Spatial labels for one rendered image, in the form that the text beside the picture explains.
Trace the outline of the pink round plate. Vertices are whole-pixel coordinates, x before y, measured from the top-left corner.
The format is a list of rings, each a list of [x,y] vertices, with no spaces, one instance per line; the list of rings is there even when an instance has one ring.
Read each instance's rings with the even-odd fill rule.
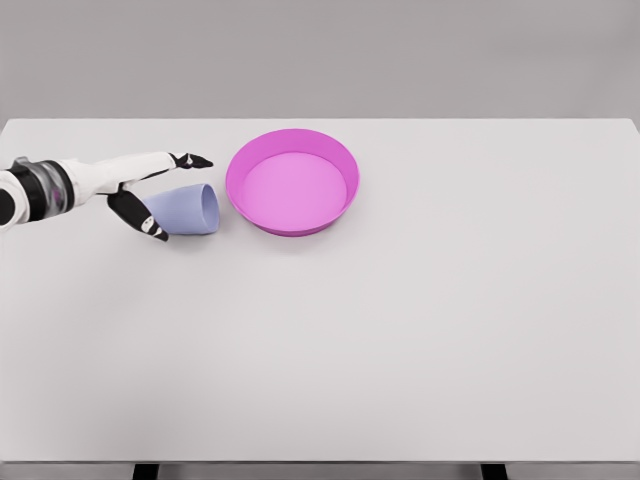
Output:
[[[229,201],[256,227],[285,237],[320,232],[353,203],[360,186],[354,155],[335,138],[289,128],[242,146],[226,171]]]

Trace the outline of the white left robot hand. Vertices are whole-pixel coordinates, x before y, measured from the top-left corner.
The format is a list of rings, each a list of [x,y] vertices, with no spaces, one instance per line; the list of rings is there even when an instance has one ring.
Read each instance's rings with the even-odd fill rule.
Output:
[[[169,234],[130,187],[174,169],[213,166],[210,160],[193,153],[154,152],[117,157],[94,165],[96,178],[92,193],[105,196],[108,207],[132,229],[167,242]]]

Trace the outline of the lavender plastic cup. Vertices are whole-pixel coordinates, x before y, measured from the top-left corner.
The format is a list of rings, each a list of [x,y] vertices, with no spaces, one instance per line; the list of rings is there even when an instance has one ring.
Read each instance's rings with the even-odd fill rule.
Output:
[[[216,193],[209,184],[195,184],[143,199],[148,213],[142,216],[142,231],[153,233],[153,224],[169,235],[207,235],[219,228]]]

